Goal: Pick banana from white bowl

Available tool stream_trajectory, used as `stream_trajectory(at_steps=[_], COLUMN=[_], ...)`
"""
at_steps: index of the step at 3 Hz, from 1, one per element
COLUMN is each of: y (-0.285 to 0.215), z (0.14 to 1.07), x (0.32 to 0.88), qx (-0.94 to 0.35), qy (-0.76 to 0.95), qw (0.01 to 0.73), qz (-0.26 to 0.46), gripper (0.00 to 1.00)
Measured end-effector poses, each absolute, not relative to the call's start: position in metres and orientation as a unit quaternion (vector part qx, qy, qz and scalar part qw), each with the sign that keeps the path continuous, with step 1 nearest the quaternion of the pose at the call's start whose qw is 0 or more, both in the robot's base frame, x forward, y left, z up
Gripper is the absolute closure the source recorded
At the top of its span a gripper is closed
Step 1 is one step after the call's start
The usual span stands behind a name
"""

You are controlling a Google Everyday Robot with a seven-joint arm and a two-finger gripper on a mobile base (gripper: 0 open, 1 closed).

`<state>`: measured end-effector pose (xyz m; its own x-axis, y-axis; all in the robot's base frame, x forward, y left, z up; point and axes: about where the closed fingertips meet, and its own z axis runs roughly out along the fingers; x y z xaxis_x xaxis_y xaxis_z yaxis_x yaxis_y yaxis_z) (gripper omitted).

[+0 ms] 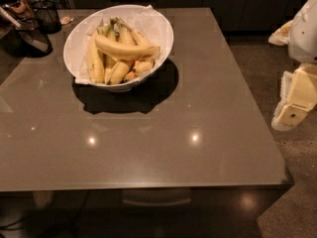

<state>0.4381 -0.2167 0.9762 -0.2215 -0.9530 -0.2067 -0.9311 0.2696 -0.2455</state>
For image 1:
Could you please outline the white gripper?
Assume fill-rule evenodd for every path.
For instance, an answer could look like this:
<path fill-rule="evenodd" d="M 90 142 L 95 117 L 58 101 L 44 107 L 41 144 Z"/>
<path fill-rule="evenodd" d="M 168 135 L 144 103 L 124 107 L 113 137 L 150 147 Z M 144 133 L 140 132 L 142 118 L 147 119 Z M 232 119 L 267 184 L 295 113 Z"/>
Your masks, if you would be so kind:
<path fill-rule="evenodd" d="M 317 0 L 307 0 L 293 18 L 289 32 L 289 56 L 301 62 L 281 78 L 280 101 L 271 127 L 277 131 L 296 128 L 317 104 Z"/>

